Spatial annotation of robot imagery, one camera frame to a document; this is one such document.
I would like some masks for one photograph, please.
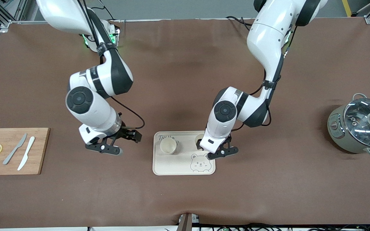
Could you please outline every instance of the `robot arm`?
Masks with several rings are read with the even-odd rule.
[[[79,0],[37,0],[45,20],[54,28],[70,33],[93,35],[85,17],[91,20],[94,33],[99,46],[97,52],[100,57],[105,57],[105,63],[91,67],[87,70],[71,75],[66,95],[66,107],[70,113],[81,123],[79,132],[89,149],[120,154],[121,149],[115,149],[113,142],[118,138],[141,140],[137,131],[123,129],[125,126],[120,114],[109,106],[106,98],[126,93],[132,86],[133,77],[131,70],[122,60],[116,46],[109,38],[109,33],[104,28],[103,22],[95,12],[81,7]],[[100,139],[113,136],[111,146],[106,145],[106,140],[98,145]]]
[[[266,76],[261,94],[253,97],[236,88],[222,89],[216,96],[204,137],[197,144],[210,153],[208,159],[233,155],[230,133],[238,119],[248,127],[258,127],[267,119],[269,104],[280,79],[284,54],[282,47],[292,25],[307,25],[327,0],[255,0],[259,10],[247,38],[247,46],[263,65]]]

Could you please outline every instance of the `wooden cutting board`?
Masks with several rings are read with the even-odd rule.
[[[49,128],[0,128],[0,144],[3,147],[0,153],[0,175],[31,175],[40,174],[42,162],[44,160],[45,148],[47,147]],[[27,138],[23,145],[17,149],[11,161],[7,165],[3,164],[4,159],[12,152],[19,143],[23,135],[27,133]],[[28,160],[21,170],[17,170],[22,161],[25,150],[31,136],[35,136],[34,144],[29,153]]]

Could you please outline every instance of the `brown tablecloth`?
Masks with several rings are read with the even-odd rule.
[[[216,224],[370,224],[370,156],[344,152],[326,130],[354,93],[370,97],[363,18],[298,28],[271,126],[234,133],[240,152],[202,176],[153,174],[153,135],[203,130],[220,89],[257,89],[263,68],[248,31],[226,20],[120,25],[135,82],[117,98],[146,120],[141,143],[117,140],[120,157],[86,150],[65,106],[69,76],[98,63],[82,38],[49,25],[13,24],[0,35],[0,127],[51,128],[40,175],[0,176],[0,228],[171,225],[184,212]]]

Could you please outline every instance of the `glass lid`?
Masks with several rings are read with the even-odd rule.
[[[360,143],[370,147],[370,98],[350,102],[344,110],[345,127]]]

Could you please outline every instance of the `gray knife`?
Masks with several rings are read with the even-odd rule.
[[[13,148],[13,150],[12,150],[12,152],[9,154],[9,156],[7,156],[7,157],[6,157],[6,159],[4,159],[3,164],[8,164],[8,163],[9,163],[9,161],[11,160],[11,158],[12,158],[13,154],[16,152],[16,150],[17,150],[18,148],[20,148],[20,147],[24,144],[24,142],[25,142],[25,139],[26,139],[26,138],[27,138],[27,134],[25,133],[25,134],[24,134],[24,136],[22,136],[22,138],[21,138],[21,140],[19,141],[19,143],[16,145],[16,147],[15,147],[15,148]]]

